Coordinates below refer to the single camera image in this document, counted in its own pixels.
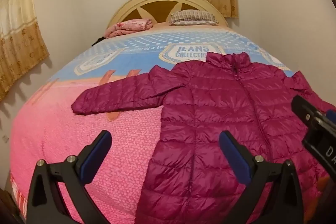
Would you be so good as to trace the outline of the magenta quilted puffer jacket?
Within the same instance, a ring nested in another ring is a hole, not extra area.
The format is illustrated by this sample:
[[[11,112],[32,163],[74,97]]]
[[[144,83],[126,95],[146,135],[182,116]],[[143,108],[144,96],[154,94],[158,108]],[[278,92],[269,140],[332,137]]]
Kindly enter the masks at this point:
[[[161,133],[149,161],[136,223],[219,223],[243,187],[221,149],[229,131],[271,162],[293,160],[308,206],[319,193],[322,166],[302,146],[306,127],[291,111],[294,96],[318,110],[333,105],[313,91],[302,73],[288,77],[246,53],[209,52],[186,61],[85,90],[72,104],[90,115],[161,107]]]

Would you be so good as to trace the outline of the pink and blue bedspread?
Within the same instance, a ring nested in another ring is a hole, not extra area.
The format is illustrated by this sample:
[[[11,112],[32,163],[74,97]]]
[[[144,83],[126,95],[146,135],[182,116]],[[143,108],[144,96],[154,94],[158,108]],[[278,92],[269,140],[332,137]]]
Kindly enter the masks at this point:
[[[244,190],[219,148],[229,131],[270,162],[291,159],[308,207],[326,175],[302,146],[300,95],[332,105],[301,72],[223,27],[106,39],[52,76],[13,121],[10,173],[25,210],[38,160],[60,162],[103,130],[112,148],[87,190],[112,223],[219,223]]]

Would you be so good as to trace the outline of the beige side curtain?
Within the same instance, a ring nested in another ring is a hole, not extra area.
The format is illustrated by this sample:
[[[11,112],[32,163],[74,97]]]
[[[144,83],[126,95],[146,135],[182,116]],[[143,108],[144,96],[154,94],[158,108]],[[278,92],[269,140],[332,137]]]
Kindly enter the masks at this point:
[[[1,0],[1,99],[13,84],[49,57],[34,0]]]

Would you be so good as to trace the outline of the striped grey pillow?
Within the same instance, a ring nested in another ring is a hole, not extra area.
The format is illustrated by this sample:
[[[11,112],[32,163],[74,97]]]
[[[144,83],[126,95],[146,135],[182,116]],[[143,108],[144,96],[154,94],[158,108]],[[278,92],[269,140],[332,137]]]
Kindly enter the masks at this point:
[[[182,10],[171,14],[169,24],[173,26],[216,26],[215,16],[207,11]]]

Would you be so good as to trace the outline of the dark object beside bed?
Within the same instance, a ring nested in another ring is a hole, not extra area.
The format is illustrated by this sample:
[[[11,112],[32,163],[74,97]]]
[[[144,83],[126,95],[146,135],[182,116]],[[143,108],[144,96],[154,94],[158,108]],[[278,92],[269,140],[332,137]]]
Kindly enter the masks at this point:
[[[91,47],[95,46],[96,44],[100,43],[101,41],[103,41],[103,40],[105,40],[105,39],[106,39],[106,37],[104,37],[104,36],[102,36],[102,37],[98,38],[98,39],[97,39],[97,41],[96,41],[96,42],[94,42],[94,43],[92,44],[92,46],[91,46]]]

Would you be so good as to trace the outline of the cream wooden headboard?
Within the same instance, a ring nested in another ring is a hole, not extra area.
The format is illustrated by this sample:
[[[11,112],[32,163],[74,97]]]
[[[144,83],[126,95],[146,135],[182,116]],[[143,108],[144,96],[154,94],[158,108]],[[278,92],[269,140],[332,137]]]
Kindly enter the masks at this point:
[[[112,16],[108,27],[130,19],[151,19],[154,24],[169,21],[171,15],[181,10],[207,11],[222,26],[228,26],[224,16],[206,0],[129,0]]]

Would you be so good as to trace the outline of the folded pink floral blanket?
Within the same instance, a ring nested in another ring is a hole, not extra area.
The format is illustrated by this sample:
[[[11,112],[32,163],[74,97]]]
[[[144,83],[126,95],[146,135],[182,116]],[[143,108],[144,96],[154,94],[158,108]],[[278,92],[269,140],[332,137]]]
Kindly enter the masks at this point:
[[[133,34],[149,30],[153,27],[151,19],[132,19],[125,22],[119,22],[105,30],[104,38],[113,38],[116,36]]]

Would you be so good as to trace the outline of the white wall switch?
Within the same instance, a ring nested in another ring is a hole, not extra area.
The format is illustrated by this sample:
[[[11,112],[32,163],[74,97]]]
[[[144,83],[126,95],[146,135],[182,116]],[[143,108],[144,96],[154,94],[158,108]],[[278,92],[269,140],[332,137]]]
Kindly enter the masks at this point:
[[[6,135],[3,135],[2,140],[7,143],[9,141],[9,138]]]

